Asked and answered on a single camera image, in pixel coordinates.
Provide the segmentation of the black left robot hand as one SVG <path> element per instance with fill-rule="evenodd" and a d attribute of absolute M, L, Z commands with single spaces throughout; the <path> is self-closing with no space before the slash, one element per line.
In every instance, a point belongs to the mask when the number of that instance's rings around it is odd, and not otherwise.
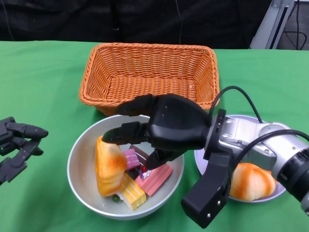
<path fill-rule="evenodd" d="M 26 167 L 31 156 L 40 156 L 41 140 L 48 131 L 29 124 L 17 123 L 13 117 L 0 121 L 0 155 L 5 156 L 17 150 L 17 154 L 0 162 L 0 183 L 11 182 Z"/>

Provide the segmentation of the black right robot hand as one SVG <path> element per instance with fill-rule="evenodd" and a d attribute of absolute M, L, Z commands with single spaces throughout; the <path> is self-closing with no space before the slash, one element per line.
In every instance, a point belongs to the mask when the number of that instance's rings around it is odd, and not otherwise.
<path fill-rule="evenodd" d="M 123 116 L 149 116 L 147 123 L 124 123 L 104 133 L 102 138 L 104 142 L 116 145 L 150 143 L 154 152 L 146 160 L 148 170 L 206 144 L 210 128 L 208 113 L 179 95 L 137 96 L 120 104 L 116 112 Z"/>

